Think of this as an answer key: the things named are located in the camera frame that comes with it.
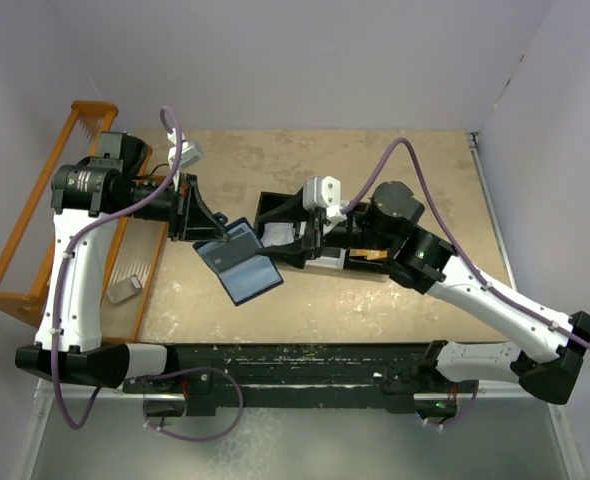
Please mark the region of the grey card with stripe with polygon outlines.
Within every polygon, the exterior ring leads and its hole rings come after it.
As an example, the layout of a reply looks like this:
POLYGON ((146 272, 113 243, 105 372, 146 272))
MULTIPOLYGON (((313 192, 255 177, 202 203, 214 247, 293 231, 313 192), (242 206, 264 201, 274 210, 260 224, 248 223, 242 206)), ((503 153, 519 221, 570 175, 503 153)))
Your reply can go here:
POLYGON ((236 232, 228 242, 205 245, 199 255, 214 272, 220 274, 251 259, 258 249, 256 236, 249 231, 241 231, 236 232))

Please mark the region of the blue leather card holder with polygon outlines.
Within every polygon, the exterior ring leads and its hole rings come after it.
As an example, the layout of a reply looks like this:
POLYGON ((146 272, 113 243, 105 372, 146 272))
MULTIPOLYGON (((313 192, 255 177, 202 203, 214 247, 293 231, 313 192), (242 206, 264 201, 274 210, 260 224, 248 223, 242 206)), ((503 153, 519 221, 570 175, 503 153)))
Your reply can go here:
POLYGON ((218 278, 235 306, 284 283, 275 263, 257 254, 263 244, 246 218, 227 225, 226 232, 230 236, 227 242, 197 242, 193 249, 218 278))

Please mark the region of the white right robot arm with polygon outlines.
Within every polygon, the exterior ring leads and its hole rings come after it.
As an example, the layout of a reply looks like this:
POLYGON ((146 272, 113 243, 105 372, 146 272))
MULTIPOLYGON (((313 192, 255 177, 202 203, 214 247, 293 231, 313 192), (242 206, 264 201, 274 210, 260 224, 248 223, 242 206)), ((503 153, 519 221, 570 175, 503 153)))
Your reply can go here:
POLYGON ((340 200, 339 187, 333 177, 314 177, 295 194, 261 193, 255 219, 260 254, 302 269, 327 249, 381 251, 386 257, 375 272, 459 308, 506 338, 432 342, 419 369, 427 389, 500 381, 550 404, 568 402, 590 341, 589 314, 544 307, 468 266, 454 245, 420 226, 425 207, 404 183, 380 184, 354 209, 340 200))

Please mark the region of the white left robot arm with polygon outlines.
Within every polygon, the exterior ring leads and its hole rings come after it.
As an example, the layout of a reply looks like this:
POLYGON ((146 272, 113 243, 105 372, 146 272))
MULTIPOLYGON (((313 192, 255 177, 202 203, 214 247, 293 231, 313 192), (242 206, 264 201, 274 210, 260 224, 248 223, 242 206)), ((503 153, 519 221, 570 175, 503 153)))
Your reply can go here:
POLYGON ((118 132, 99 136, 96 154, 60 167, 51 180, 55 244, 43 317, 33 345, 15 353, 17 368, 45 380, 114 388, 145 377, 159 392, 177 387, 179 365, 164 346, 105 343, 101 301, 108 254, 121 218, 164 223, 173 241, 226 241, 224 224, 203 201, 197 178, 183 169, 202 158, 194 141, 169 134, 179 168, 155 182, 140 175, 150 151, 118 132))

